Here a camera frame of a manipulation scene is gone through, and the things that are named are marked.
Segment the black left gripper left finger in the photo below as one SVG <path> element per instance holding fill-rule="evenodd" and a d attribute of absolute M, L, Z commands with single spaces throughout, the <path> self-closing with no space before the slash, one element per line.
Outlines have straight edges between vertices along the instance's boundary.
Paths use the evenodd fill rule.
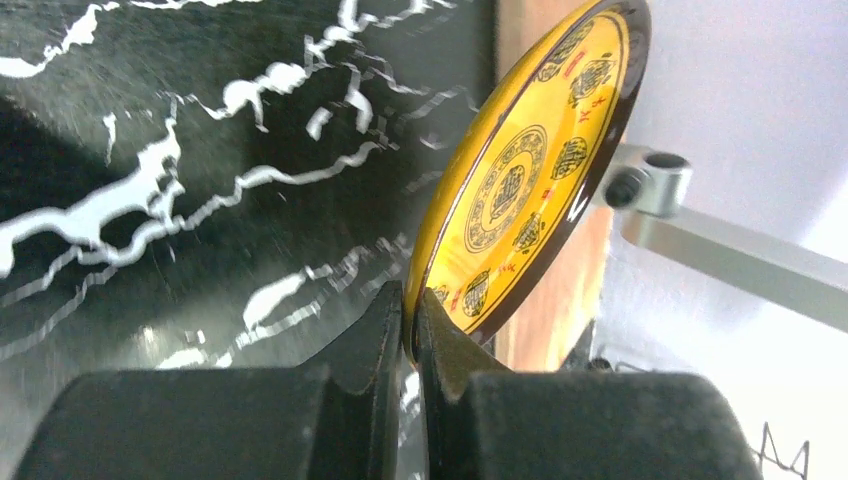
<path fill-rule="evenodd" d="M 38 425 L 18 479 L 391 479 L 402 287 L 293 367 L 78 377 Z"/>

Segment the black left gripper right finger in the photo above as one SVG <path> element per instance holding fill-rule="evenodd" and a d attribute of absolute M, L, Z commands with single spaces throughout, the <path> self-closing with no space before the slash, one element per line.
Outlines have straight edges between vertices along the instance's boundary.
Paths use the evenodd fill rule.
<path fill-rule="evenodd" d="M 685 373 L 517 373 L 426 291 L 416 361 L 432 479 L 756 479 L 738 420 Z"/>

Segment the yellow patterned plate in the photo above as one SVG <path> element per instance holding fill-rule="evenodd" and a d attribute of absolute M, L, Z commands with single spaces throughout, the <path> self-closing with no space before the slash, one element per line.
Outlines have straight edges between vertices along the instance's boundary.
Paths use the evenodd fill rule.
<path fill-rule="evenodd" d="M 498 83 L 456 148 L 419 228 L 403 300 L 403 344 L 433 294 L 489 340 L 571 236 L 623 136 L 652 33 L 644 1 L 588 1 Z"/>

